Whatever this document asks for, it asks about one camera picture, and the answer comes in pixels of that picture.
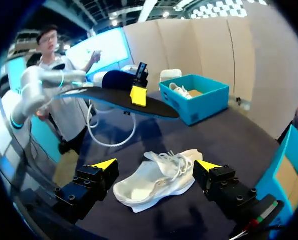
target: ceiling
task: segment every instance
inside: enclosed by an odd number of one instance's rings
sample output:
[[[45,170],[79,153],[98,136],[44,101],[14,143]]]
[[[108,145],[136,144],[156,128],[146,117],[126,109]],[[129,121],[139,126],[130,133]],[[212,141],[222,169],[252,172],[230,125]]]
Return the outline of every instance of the ceiling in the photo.
[[[225,0],[46,0],[22,27],[10,48],[9,57],[35,52],[38,31],[57,25],[60,43],[75,45],[95,34],[137,22],[165,18],[189,19],[193,10]]]

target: beige partition wall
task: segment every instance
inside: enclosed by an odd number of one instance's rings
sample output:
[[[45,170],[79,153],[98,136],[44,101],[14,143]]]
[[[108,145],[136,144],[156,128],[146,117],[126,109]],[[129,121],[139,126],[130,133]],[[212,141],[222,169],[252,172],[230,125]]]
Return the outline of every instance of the beige partition wall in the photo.
[[[273,138],[298,105],[298,39],[270,6],[244,3],[255,45],[255,82],[250,118]]]
[[[169,69],[180,69],[182,75],[202,75],[194,29],[190,20],[157,21]]]
[[[148,92],[157,91],[160,72],[169,69],[157,21],[132,24],[123,29],[134,64],[148,64]]]
[[[230,86],[233,94],[234,63],[230,33],[224,17],[191,20],[200,55],[202,73]]]
[[[255,78],[255,55],[249,19],[227,17],[234,53],[234,96],[252,99]]]

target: glasses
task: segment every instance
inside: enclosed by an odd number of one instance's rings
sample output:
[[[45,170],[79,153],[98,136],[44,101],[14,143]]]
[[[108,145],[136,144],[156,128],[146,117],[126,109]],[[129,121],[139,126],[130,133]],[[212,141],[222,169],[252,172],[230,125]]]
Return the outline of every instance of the glasses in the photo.
[[[53,34],[53,35],[51,35],[50,37],[47,37],[47,38],[42,39],[42,40],[40,41],[40,44],[46,44],[46,43],[49,42],[50,40],[55,40],[55,39],[57,39],[57,38],[58,38],[57,34]]]

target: shoe sole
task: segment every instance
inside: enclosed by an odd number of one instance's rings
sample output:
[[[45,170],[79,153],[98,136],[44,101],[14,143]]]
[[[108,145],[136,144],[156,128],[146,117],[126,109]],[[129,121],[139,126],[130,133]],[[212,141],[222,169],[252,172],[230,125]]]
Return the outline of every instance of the shoe sole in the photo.
[[[144,204],[144,205],[140,205],[140,206],[133,206],[131,207],[133,212],[134,213],[140,213],[142,211],[145,211],[151,207],[153,207],[155,204],[158,203],[159,200],[165,198],[165,197],[168,197],[168,196],[178,196],[178,195],[182,195],[183,193],[185,193],[187,190],[189,190],[189,188],[193,185],[193,183],[195,182],[195,180],[193,180],[191,183],[189,183],[185,188],[179,190],[179,191],[175,191],[173,193],[171,193],[170,195],[167,195],[167,196],[162,196],[162,197],[159,197],[159,198],[156,198],[154,200],[152,200],[151,202],[148,202],[147,204]]]

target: monitor screen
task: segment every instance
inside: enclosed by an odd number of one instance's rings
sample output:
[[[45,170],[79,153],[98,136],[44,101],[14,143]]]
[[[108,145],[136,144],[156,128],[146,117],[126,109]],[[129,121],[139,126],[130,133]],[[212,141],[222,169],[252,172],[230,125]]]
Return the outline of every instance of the monitor screen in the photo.
[[[128,58],[127,42],[121,28],[88,38],[66,51],[66,56],[76,68],[82,69],[89,62],[94,51],[101,50],[101,60],[95,63],[89,73]]]

